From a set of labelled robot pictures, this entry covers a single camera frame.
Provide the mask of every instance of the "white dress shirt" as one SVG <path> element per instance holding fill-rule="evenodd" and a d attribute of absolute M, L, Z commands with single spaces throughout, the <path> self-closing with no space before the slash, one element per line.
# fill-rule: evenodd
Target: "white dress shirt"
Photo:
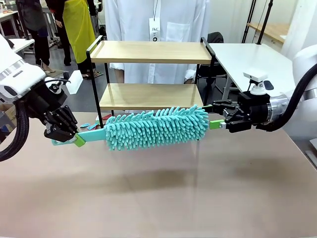
<path fill-rule="evenodd" d="M 149 41 L 149 18 L 160 17 L 160 41 L 199 42 L 208 35 L 210 0 L 104 0 L 106 33 L 113 41 Z M 195 77 L 194 64 L 111 63 L 125 83 L 183 84 Z"/>

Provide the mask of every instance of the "teal microfiber duster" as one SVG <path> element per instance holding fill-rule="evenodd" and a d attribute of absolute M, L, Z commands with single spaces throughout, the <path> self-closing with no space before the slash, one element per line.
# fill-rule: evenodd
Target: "teal microfiber duster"
<path fill-rule="evenodd" d="M 208 115 L 197 105 L 190 109 L 158 110 L 110 117 L 106 123 L 106 141 L 110 150 L 135 150 L 199 140 L 209 126 Z"/>

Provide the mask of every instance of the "yellow skirt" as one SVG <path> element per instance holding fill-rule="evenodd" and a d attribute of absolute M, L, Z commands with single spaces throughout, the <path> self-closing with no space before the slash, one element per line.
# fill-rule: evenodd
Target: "yellow skirt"
<path fill-rule="evenodd" d="M 87 0 L 67 0 L 63 20 L 76 62 L 81 63 L 87 58 L 86 50 L 95 40 Z"/>

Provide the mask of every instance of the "teal handle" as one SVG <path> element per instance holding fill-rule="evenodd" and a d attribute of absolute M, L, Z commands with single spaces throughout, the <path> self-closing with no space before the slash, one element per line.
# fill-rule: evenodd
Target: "teal handle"
<path fill-rule="evenodd" d="M 106 139 L 105 127 L 103 129 L 98 129 L 98 130 L 80 132 L 77 135 L 80 136 L 85 142 Z M 66 142 L 59 142 L 56 140 L 52 140 L 52 144 L 53 145 L 67 145 L 67 144 L 73 144 L 75 141 L 76 141 L 76 138 L 74 137 Z"/>

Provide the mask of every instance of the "office chair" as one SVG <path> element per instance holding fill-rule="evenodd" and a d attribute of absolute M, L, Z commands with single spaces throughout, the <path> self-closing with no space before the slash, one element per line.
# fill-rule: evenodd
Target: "office chair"
<path fill-rule="evenodd" d="M 213 32 L 208 34 L 207 38 L 208 43 L 223 43 L 223 36 L 220 32 Z M 221 64 L 218 62 L 218 60 L 215 60 L 214 66 L 212 68 L 212 71 L 210 72 L 210 65 L 201 65 L 198 70 L 198 80 L 200 78 L 206 79 L 207 87 L 206 87 L 206 93 L 205 93 L 205 99 L 204 99 L 204 105 L 207 104 L 209 91 L 211 90 L 211 85 L 216 81 L 218 78 L 224 78 L 227 79 L 227 72 L 223 69 Z M 215 82 L 216 89 L 223 94 L 223 91 L 217 86 Z"/>

